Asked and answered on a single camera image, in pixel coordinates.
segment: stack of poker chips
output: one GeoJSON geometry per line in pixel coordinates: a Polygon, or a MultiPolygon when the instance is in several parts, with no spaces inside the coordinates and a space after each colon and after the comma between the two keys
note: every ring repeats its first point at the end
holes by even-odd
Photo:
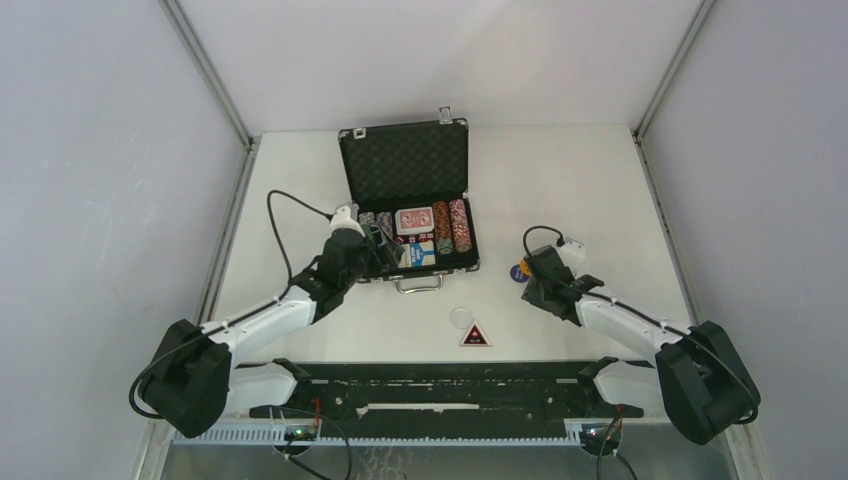
{"type": "Polygon", "coordinates": [[[377,217],[372,212],[365,212],[359,214],[360,225],[369,225],[372,223],[377,223],[377,217]]]}
{"type": "Polygon", "coordinates": [[[468,216],[465,214],[465,202],[461,198],[451,200],[451,223],[456,251],[465,253],[471,250],[471,230],[468,228],[468,216]]]}
{"type": "Polygon", "coordinates": [[[433,220],[436,227],[436,248],[439,255],[450,255],[453,253],[453,234],[450,228],[451,214],[447,202],[433,204],[433,220]]]}
{"type": "Polygon", "coordinates": [[[377,225],[380,230],[386,234],[386,238],[392,238],[392,214],[389,212],[380,212],[377,214],[377,225]]]}

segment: black cable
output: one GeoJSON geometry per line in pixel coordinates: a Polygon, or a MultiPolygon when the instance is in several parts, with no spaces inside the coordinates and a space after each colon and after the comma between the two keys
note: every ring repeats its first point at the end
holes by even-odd
{"type": "MultiPolygon", "coordinates": [[[[277,297],[277,298],[282,299],[282,298],[285,298],[285,296],[289,293],[289,289],[291,289],[292,268],[291,268],[291,263],[289,262],[289,256],[286,254],[286,247],[283,246],[283,241],[280,239],[280,232],[277,230],[277,222],[274,221],[274,211],[271,209],[271,197],[275,194],[276,195],[282,195],[286,198],[294,200],[298,204],[300,204],[300,205],[306,207],[307,209],[323,216],[327,220],[332,220],[333,216],[330,215],[329,213],[324,213],[321,210],[318,210],[317,208],[315,208],[315,207],[309,205],[308,203],[304,202],[303,200],[295,197],[294,195],[288,194],[288,193],[283,192],[281,190],[271,190],[270,192],[268,192],[268,196],[265,198],[265,205],[268,207],[268,218],[271,220],[271,229],[274,231],[274,238],[277,240],[277,246],[280,247],[280,253],[283,255],[283,261],[286,264],[286,275],[287,275],[286,288],[277,297]]],[[[315,257],[307,268],[310,268],[312,265],[314,265],[315,262],[317,261],[317,259],[318,259],[318,257],[315,257]]],[[[265,303],[265,304],[255,308],[255,309],[245,313],[244,315],[239,316],[235,320],[228,322],[228,327],[234,327],[234,326],[238,325],[239,323],[247,320],[248,318],[250,318],[250,317],[252,317],[252,316],[254,316],[258,313],[264,312],[265,310],[271,308],[272,306],[274,306],[276,304],[277,304],[276,300],[269,301],[268,303],[265,303]]],[[[138,402],[136,402],[136,399],[135,399],[136,391],[138,390],[139,385],[141,385],[141,382],[143,381],[144,377],[146,377],[147,374],[149,374],[150,371],[153,370],[153,368],[156,367],[156,365],[158,365],[159,363],[161,363],[164,359],[170,357],[171,355],[174,355],[175,353],[179,352],[183,348],[186,348],[190,345],[194,345],[195,343],[203,340],[204,338],[211,337],[212,335],[215,335],[216,333],[220,333],[224,330],[225,330],[225,327],[223,327],[223,326],[214,328],[214,329],[212,329],[208,332],[203,333],[202,335],[200,335],[198,337],[195,337],[195,338],[193,338],[193,339],[191,339],[191,340],[189,340],[189,341],[187,341],[183,344],[180,344],[179,346],[177,346],[173,350],[169,350],[168,352],[160,355],[159,357],[155,358],[152,362],[150,362],[147,365],[147,367],[145,367],[144,370],[142,370],[141,373],[139,373],[138,376],[135,377],[135,380],[133,380],[132,385],[130,385],[130,392],[129,392],[130,408],[132,408],[132,410],[135,413],[141,415],[142,417],[149,418],[149,419],[152,419],[152,420],[161,420],[162,419],[161,415],[143,410],[141,407],[138,406],[138,402]]]]}
{"type": "MultiPolygon", "coordinates": [[[[522,241],[522,245],[524,246],[524,253],[525,253],[525,254],[527,254],[527,258],[528,258],[531,262],[533,262],[533,254],[532,254],[532,253],[530,253],[530,249],[527,247],[527,235],[529,235],[529,234],[530,234],[530,232],[532,232],[532,231],[534,231],[534,230],[548,230],[548,231],[554,232],[554,233],[556,233],[557,235],[559,235],[559,238],[557,239],[557,246],[562,246],[562,245],[564,245],[564,241],[565,241],[565,240],[564,240],[564,237],[563,237],[563,235],[562,235],[562,232],[560,232],[559,230],[557,230],[557,229],[555,229],[555,228],[553,228],[553,227],[548,227],[548,226],[546,226],[546,225],[534,225],[534,226],[532,226],[532,227],[528,228],[528,229],[524,232],[524,236],[522,237],[521,241],[522,241]]],[[[606,296],[606,295],[601,295],[601,294],[599,294],[599,293],[594,293],[594,292],[588,292],[588,291],[585,291],[585,290],[581,290],[581,289],[579,289],[579,288],[575,287],[574,285],[571,285],[571,284],[569,284],[569,283],[567,283],[567,282],[564,282],[564,281],[560,280],[560,279],[559,279],[559,278],[557,278],[557,277],[551,276],[548,272],[545,272],[545,273],[546,273],[546,275],[548,276],[548,278],[552,278],[555,282],[559,283],[560,285],[564,286],[565,288],[567,288],[567,289],[569,289],[569,290],[571,290],[571,291],[573,291],[573,292],[579,293],[579,294],[581,294],[581,295],[586,295],[586,296],[588,296],[588,297],[598,298],[598,299],[604,300],[604,301],[606,301],[606,302],[610,302],[611,304],[613,304],[613,305],[615,305],[615,306],[617,306],[617,307],[620,307],[620,308],[622,308],[622,309],[624,309],[624,310],[627,310],[628,312],[632,313],[633,315],[636,315],[637,317],[639,317],[639,318],[641,318],[642,320],[644,320],[644,321],[646,321],[646,322],[650,323],[651,325],[653,325],[653,326],[655,326],[655,327],[657,327],[657,328],[663,329],[663,330],[668,330],[669,332],[671,332],[671,333],[673,333],[673,334],[678,335],[679,337],[681,337],[681,339],[683,339],[683,340],[685,340],[685,341],[687,341],[687,342],[691,343],[692,345],[695,345],[695,347],[697,347],[697,348],[698,348],[698,349],[700,349],[702,352],[704,352],[705,354],[707,354],[707,355],[708,355],[710,358],[712,358],[712,359],[713,359],[713,360],[714,360],[714,361],[715,361],[715,362],[716,362],[716,363],[717,363],[717,364],[718,364],[718,365],[719,365],[719,366],[720,366],[720,367],[721,367],[721,368],[722,368],[725,372],[727,372],[727,374],[730,376],[730,378],[731,378],[731,379],[733,379],[733,381],[734,381],[734,382],[736,382],[736,383],[739,385],[739,387],[741,387],[741,388],[742,388],[742,391],[743,391],[743,392],[745,393],[745,395],[748,397],[748,401],[751,403],[751,412],[748,414],[748,416],[747,416],[747,417],[745,417],[745,418],[743,418],[743,419],[741,419],[741,420],[738,420],[738,421],[736,422],[736,425],[745,425],[745,424],[751,423],[751,422],[753,422],[754,420],[756,420],[756,419],[757,419],[757,416],[759,416],[759,408],[757,407],[757,401],[756,401],[756,399],[754,398],[753,393],[751,393],[751,390],[748,388],[748,386],[747,386],[747,385],[745,385],[745,383],[742,381],[742,379],[741,379],[741,378],[739,378],[739,376],[737,376],[737,375],[736,375],[736,373],[734,373],[734,372],[733,372],[733,370],[731,370],[731,369],[730,369],[730,367],[728,367],[728,366],[727,366],[727,364],[725,364],[725,363],[724,363],[724,362],[723,362],[720,358],[718,358],[718,356],[717,356],[716,354],[714,354],[714,353],[712,352],[712,350],[708,349],[708,348],[707,348],[705,345],[703,345],[701,342],[699,342],[698,340],[695,340],[695,339],[694,339],[694,338],[692,338],[690,335],[688,335],[688,334],[686,334],[686,333],[683,333],[683,332],[681,332],[681,331],[679,331],[679,330],[677,330],[677,329],[675,329],[675,328],[672,328],[672,327],[669,327],[669,326],[663,326],[663,325],[662,325],[662,323],[660,323],[659,321],[657,321],[657,320],[655,320],[655,319],[653,319],[653,318],[649,317],[648,315],[646,315],[646,314],[644,314],[644,313],[640,312],[639,310],[637,310],[637,309],[635,309],[635,308],[631,307],[630,305],[627,305],[626,303],[619,302],[618,300],[614,300],[614,299],[612,299],[612,298],[610,298],[610,297],[608,297],[608,296],[606,296]]]]}
{"type": "Polygon", "coordinates": [[[306,465],[305,463],[301,462],[300,460],[298,460],[298,459],[296,459],[292,456],[288,457],[288,461],[290,461],[293,464],[295,464],[296,466],[300,467],[301,470],[309,473],[310,475],[312,475],[315,478],[320,478],[321,480],[332,480],[330,477],[325,477],[324,475],[321,475],[320,473],[316,472],[315,470],[312,470],[312,468],[310,468],[309,465],[306,465]]]}
{"type": "Polygon", "coordinates": [[[622,418],[623,417],[621,413],[619,413],[617,417],[613,417],[612,421],[610,422],[610,426],[607,427],[607,431],[604,433],[604,441],[601,442],[601,449],[598,450],[598,459],[595,463],[595,477],[597,478],[597,480],[601,480],[601,458],[603,458],[604,456],[604,447],[607,445],[607,440],[609,439],[610,433],[612,432],[612,427],[615,426],[616,422],[621,421],[622,418]]]}
{"type": "MultiPolygon", "coordinates": [[[[347,435],[345,435],[345,433],[344,433],[344,430],[342,430],[342,428],[339,427],[339,425],[336,422],[330,420],[329,418],[325,417],[324,415],[321,415],[320,413],[314,413],[314,412],[309,412],[309,411],[306,411],[306,410],[300,410],[298,408],[289,408],[289,407],[275,407],[275,408],[279,408],[282,411],[289,411],[289,412],[294,412],[294,413],[300,413],[300,414],[303,414],[303,415],[308,415],[310,417],[319,417],[323,420],[330,422],[330,425],[332,425],[336,430],[338,430],[339,433],[342,436],[342,439],[344,439],[345,449],[347,450],[347,474],[345,475],[344,480],[350,480],[350,474],[353,471],[353,450],[350,448],[350,440],[348,440],[347,435]]],[[[310,474],[314,475],[315,477],[320,478],[321,480],[330,480],[329,477],[325,477],[325,476],[321,475],[320,473],[316,472],[315,470],[312,470],[311,468],[307,467],[303,463],[301,463],[299,461],[295,461],[294,457],[289,456],[288,460],[291,461],[292,463],[294,463],[295,465],[297,465],[298,467],[306,470],[310,474]]]]}
{"type": "Polygon", "coordinates": [[[630,476],[633,477],[633,480],[639,480],[636,477],[636,472],[633,471],[633,467],[630,466],[630,462],[628,462],[627,459],[624,458],[620,453],[616,453],[615,456],[619,459],[619,461],[621,461],[621,463],[624,465],[624,468],[626,468],[627,471],[630,472],[630,476]]]}

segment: poker case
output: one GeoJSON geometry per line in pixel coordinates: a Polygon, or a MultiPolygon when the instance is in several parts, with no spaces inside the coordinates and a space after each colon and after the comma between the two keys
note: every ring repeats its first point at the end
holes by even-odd
{"type": "Polygon", "coordinates": [[[462,199],[471,233],[471,250],[440,255],[435,265],[382,269],[369,267],[363,283],[394,281],[401,293],[438,290],[445,275],[480,269],[480,250],[471,202],[468,199],[468,121],[452,119],[450,107],[439,109],[439,120],[430,122],[349,128],[338,140],[352,201],[359,213],[391,212],[397,238],[395,212],[432,207],[437,201],[462,199]],[[431,287],[405,289],[400,281],[434,276],[431,287]]]}

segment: case lid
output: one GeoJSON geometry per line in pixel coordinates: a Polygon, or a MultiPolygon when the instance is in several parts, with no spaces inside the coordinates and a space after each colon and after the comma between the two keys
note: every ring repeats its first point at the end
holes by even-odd
{"type": "Polygon", "coordinates": [[[351,198],[362,205],[468,190],[468,122],[441,120],[339,132],[351,198]]]}

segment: warning triangle sticker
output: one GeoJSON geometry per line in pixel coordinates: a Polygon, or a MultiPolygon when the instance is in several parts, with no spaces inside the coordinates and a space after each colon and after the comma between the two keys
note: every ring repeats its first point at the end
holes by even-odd
{"type": "Polygon", "coordinates": [[[492,344],[489,342],[489,339],[486,338],[486,335],[483,333],[483,330],[480,328],[480,325],[477,325],[477,322],[471,324],[471,328],[465,332],[465,335],[462,337],[462,343],[459,344],[461,347],[491,347],[492,344]]]}

